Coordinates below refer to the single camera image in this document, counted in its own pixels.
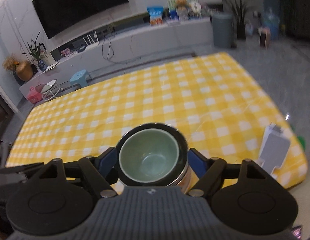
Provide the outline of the brown woven vase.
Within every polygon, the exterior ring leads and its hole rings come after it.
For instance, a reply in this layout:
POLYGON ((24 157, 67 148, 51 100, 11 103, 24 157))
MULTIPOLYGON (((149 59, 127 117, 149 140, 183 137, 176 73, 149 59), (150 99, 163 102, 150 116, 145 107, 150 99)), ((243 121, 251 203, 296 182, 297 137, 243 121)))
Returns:
POLYGON ((33 77, 33 70, 30 62, 20 61, 13 54, 4 59, 2 66, 4 70, 12 72, 13 74, 15 73, 17 77, 24 82, 29 81, 33 77))

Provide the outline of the small round side table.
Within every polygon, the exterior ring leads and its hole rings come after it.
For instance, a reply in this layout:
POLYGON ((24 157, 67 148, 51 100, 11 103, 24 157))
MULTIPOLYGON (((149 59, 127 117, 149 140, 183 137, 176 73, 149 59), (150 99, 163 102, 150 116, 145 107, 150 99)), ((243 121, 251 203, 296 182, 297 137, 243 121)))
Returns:
POLYGON ((41 94, 41 98, 45 101, 51 101, 64 89, 57 83, 57 80, 51 80, 35 87, 35 91, 41 94))

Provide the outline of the blue snack bag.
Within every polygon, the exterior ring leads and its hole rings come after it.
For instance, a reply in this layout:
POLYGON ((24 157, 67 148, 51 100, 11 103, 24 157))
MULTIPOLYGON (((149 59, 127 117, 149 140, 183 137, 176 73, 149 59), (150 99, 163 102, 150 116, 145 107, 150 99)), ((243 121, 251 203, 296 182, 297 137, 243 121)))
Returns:
POLYGON ((147 11, 150 16, 150 25, 158 25, 163 23, 163 11, 162 6, 147 7, 147 11))

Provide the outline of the blue water jug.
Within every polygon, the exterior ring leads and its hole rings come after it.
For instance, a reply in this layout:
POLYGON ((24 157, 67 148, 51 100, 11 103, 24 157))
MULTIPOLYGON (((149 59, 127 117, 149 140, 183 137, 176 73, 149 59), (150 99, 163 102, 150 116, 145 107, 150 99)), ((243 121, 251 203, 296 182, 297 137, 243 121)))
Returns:
POLYGON ((276 15, 272 8, 269 8, 263 15, 263 26, 269 28, 271 40, 279 39, 280 18, 276 15))

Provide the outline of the yellow white checked tablecloth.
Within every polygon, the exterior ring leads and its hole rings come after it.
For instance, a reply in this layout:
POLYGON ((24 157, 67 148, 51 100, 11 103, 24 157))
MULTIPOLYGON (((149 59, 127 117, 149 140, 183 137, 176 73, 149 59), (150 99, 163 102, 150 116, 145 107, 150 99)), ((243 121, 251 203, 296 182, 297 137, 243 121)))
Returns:
POLYGON ((226 53, 131 72, 35 107, 6 165, 97 156, 129 130, 149 122, 175 127, 205 157, 236 164, 257 160, 265 128, 277 124, 291 145, 273 178, 290 188, 307 176, 307 158, 284 116, 226 53))

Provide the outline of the white grey phone stand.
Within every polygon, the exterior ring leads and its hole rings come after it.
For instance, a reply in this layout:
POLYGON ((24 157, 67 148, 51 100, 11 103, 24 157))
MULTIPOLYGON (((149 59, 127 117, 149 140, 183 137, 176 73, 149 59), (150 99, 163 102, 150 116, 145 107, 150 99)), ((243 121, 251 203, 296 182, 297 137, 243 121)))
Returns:
POLYGON ((282 167, 291 145, 284 129, 276 124, 270 124, 264 129, 262 144, 256 163, 269 175, 275 169, 282 167))

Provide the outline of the white wifi router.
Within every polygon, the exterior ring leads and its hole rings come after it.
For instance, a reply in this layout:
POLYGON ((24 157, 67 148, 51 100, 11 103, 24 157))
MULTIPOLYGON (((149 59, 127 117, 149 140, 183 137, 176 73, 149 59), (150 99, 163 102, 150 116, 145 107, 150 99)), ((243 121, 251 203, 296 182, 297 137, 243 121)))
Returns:
POLYGON ((96 31, 83 35, 82 39, 84 40, 86 50, 97 47, 100 43, 96 31))

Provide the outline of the light blue plastic stool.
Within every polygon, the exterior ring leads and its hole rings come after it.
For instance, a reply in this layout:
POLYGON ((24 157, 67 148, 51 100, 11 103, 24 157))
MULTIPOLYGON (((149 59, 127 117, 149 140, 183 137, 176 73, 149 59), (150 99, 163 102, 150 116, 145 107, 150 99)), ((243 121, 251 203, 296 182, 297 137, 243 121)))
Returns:
POLYGON ((69 80, 72 89, 75 90, 75 85, 79 85, 81 88, 87 87, 88 86, 87 77, 90 80, 93 80, 92 76, 85 69, 76 72, 69 80))

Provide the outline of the pink basket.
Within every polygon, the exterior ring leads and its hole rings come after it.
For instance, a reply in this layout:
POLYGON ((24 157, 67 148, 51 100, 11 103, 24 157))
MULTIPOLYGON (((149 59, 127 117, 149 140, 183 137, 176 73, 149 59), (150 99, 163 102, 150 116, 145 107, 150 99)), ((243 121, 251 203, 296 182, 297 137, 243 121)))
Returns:
POLYGON ((30 90, 26 96, 26 99, 32 104, 36 104, 36 103, 40 102, 41 100, 43 100, 41 94, 39 92, 37 92, 34 87, 30 88, 30 90))

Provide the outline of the dark cabinet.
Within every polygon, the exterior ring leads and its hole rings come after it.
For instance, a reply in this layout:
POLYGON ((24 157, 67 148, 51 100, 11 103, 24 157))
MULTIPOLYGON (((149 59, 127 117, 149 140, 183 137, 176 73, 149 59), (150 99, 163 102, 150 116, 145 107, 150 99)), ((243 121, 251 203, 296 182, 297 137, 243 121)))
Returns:
POLYGON ((310 0, 289 0, 286 34, 294 39, 310 41, 310 0))

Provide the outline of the large stainless steel bowl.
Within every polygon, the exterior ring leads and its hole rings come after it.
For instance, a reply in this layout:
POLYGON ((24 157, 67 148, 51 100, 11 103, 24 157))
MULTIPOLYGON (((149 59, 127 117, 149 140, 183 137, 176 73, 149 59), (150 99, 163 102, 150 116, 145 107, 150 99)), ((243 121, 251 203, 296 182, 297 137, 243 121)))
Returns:
POLYGON ((116 153, 117 153, 117 162, 115 164, 115 169, 118 171, 119 174, 119 180, 126 186, 146 186, 146 187, 159 187, 159 186, 179 186, 182 190, 182 192, 185 192, 191 182, 191 168, 188 164, 188 144, 186 142, 186 139, 180 133, 180 131, 168 124, 162 124, 162 123, 147 123, 142 124, 140 126, 135 127, 134 129, 127 132, 117 143, 116 147, 116 153), (178 142, 179 147, 179 158, 177 161, 177 164, 175 168, 163 179, 152 182, 152 183, 138 183, 136 181, 130 180, 128 177, 124 175, 122 170, 119 166, 119 151, 124 144, 124 142, 135 133, 150 129, 150 128, 156 128, 156 129, 162 129, 164 131, 169 132, 178 142))

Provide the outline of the teddy bear toy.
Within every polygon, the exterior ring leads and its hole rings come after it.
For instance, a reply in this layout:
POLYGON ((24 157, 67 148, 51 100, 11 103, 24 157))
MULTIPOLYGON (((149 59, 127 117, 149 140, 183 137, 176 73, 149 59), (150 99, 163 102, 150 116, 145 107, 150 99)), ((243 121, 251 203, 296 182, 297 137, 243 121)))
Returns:
POLYGON ((175 0, 175 3, 175 8, 178 16, 188 12, 187 0, 175 0))

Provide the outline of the white long tv cabinet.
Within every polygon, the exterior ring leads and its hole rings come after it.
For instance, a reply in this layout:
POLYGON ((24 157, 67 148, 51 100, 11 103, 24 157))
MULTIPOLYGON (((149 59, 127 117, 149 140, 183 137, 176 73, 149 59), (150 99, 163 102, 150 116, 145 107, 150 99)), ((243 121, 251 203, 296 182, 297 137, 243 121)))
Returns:
POLYGON ((142 57, 199 44, 212 44, 213 31, 209 18, 182 23, 146 26, 116 34, 102 40, 97 47, 60 59, 45 73, 39 72, 19 87, 23 96, 31 87, 56 79, 60 84, 79 70, 95 72, 112 64, 126 65, 142 57))

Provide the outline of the grey-green trash bin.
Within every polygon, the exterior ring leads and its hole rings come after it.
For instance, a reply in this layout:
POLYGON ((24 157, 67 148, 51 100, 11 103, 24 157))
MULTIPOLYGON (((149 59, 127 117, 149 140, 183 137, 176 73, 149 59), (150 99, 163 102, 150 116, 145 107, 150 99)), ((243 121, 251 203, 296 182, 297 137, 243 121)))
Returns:
POLYGON ((234 41, 233 15, 225 12, 215 13, 212 16, 214 46, 231 48, 234 41))

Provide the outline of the black wall television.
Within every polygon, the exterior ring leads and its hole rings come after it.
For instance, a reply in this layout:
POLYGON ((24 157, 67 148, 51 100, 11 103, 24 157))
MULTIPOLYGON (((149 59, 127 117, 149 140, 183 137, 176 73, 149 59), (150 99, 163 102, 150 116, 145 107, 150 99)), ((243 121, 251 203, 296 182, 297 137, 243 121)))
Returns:
POLYGON ((94 14, 128 3, 128 0, 33 0, 48 38, 94 14))

